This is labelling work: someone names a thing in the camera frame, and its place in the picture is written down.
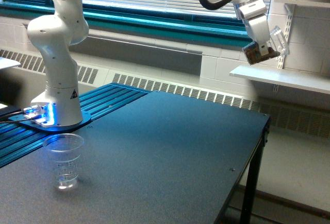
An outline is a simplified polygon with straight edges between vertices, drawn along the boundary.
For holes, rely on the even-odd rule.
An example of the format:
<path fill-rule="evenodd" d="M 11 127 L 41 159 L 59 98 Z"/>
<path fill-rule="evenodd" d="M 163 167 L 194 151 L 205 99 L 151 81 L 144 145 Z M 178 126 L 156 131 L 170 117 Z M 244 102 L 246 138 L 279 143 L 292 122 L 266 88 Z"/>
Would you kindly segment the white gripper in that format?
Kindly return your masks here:
<path fill-rule="evenodd" d="M 249 0 L 236 4 L 237 18 L 243 21 L 247 35 L 258 44 L 261 55 L 269 53 L 266 42 L 270 39 L 270 33 L 266 11 L 263 0 Z"/>

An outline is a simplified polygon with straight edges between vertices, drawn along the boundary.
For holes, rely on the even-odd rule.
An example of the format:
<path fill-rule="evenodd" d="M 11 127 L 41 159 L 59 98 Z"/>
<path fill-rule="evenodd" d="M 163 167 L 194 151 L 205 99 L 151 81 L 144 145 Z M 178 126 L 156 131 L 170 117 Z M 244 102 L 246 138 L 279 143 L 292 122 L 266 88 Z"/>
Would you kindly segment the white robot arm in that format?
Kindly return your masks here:
<path fill-rule="evenodd" d="M 32 100 L 41 112 L 33 116 L 40 126 L 67 127 L 83 120 L 78 98 L 77 63 L 69 46 L 82 42 L 89 33 L 83 15 L 83 0 L 53 0 L 55 12 L 29 22 L 27 35 L 42 55 L 45 64 L 45 91 Z M 270 32 L 263 0 L 199 0 L 208 10 L 233 3 L 236 17 L 242 20 L 251 44 L 243 49 L 249 64 L 277 56 L 269 45 Z"/>

